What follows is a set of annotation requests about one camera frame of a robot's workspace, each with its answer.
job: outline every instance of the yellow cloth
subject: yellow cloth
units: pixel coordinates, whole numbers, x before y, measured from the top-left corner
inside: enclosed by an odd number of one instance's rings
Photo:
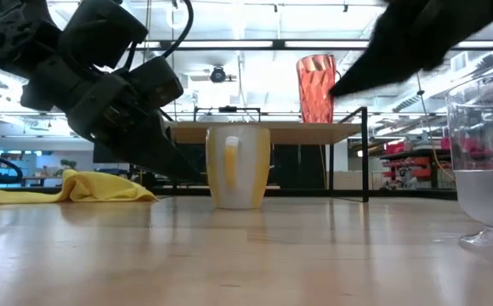
[[[36,192],[0,190],[0,204],[50,203],[58,201],[154,201],[145,187],[116,175],[65,170],[61,192],[44,195]]]

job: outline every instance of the white mug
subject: white mug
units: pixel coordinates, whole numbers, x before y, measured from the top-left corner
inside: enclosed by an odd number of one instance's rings
[[[207,176],[216,208],[262,206],[270,153],[267,128],[229,125],[207,130]]]

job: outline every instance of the desk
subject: desk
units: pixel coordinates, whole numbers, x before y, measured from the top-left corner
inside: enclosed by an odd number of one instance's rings
[[[271,133],[271,143],[278,145],[330,145],[329,173],[327,174],[328,191],[322,196],[333,196],[333,145],[357,133],[365,133],[365,154],[367,155],[367,129],[360,124],[350,123],[296,123],[296,122],[168,122],[171,129],[171,139],[178,144],[205,144],[207,129],[212,127],[253,125],[267,128]],[[363,161],[363,190],[364,202],[369,201],[369,169],[367,156]]]
[[[0,306],[486,306],[493,260],[453,201],[0,205]]]

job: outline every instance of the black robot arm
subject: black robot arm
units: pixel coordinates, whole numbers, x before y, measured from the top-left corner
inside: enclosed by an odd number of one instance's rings
[[[167,137],[160,108],[184,90],[167,57],[130,71],[136,46],[148,34],[112,0],[83,0],[66,28],[50,17],[46,0],[0,0],[0,69],[29,80],[20,103],[41,112],[60,108],[71,129],[116,157],[176,179],[201,176]],[[126,64],[116,69],[129,52]],[[115,69],[106,73],[99,67]]]
[[[334,97],[404,82],[493,22],[493,0],[386,0],[370,44],[331,89]]]

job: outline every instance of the table leg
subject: table leg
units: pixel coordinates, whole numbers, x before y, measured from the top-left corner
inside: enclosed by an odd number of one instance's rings
[[[328,190],[330,196],[333,196],[333,164],[334,164],[334,151],[335,151],[335,145],[330,144],[330,166],[328,167]]]
[[[362,107],[362,201],[369,201],[369,150],[367,147],[367,107]]]

